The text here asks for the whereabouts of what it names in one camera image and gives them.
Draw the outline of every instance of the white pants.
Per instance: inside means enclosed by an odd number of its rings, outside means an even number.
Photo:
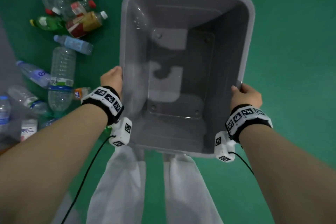
[[[115,149],[91,198],[87,224],[140,224],[146,163],[129,146]],[[193,159],[164,155],[167,224],[223,224]]]

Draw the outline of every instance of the white bottle cap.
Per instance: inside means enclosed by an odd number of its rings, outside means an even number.
[[[57,15],[61,15],[61,11],[60,11],[58,8],[56,8],[56,7],[54,7],[54,8],[52,9],[52,11],[53,11],[54,13],[56,13]]]
[[[105,13],[105,11],[101,11],[100,14],[101,14],[101,16],[103,17],[104,20],[107,19],[107,14]]]

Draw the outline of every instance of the right hand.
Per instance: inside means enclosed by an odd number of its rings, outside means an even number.
[[[241,84],[240,91],[236,86],[231,86],[231,91],[232,91],[232,99],[230,105],[230,112],[232,111],[233,108],[235,108],[238,105],[249,104],[253,105],[254,107],[260,108],[261,105],[263,104],[261,94],[245,83]]]
[[[101,86],[110,86],[115,89],[121,100],[121,90],[123,89],[123,69],[115,66],[100,78]]]

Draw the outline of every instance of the wristband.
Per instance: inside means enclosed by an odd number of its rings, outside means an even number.
[[[225,123],[230,139],[239,142],[239,135],[244,128],[252,124],[263,124],[273,128],[271,119],[262,110],[249,104],[233,108],[231,116]]]
[[[117,123],[124,110],[118,93],[110,86],[96,88],[90,94],[82,98],[81,103],[82,105],[93,104],[103,109],[108,117],[107,125]]]

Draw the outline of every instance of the forearm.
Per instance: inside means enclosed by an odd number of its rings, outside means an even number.
[[[13,223],[50,223],[107,124],[86,104],[0,157],[0,214]]]
[[[255,124],[239,137],[276,223],[335,223],[336,172]]]

